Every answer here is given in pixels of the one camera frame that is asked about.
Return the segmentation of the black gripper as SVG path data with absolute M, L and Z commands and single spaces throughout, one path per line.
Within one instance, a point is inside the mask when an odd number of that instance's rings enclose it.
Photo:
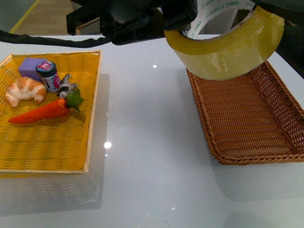
M 75 0 L 80 8 L 66 16 L 67 32 L 99 19 L 99 33 L 115 45 L 164 37 L 164 30 L 182 30 L 198 15 L 197 0 Z

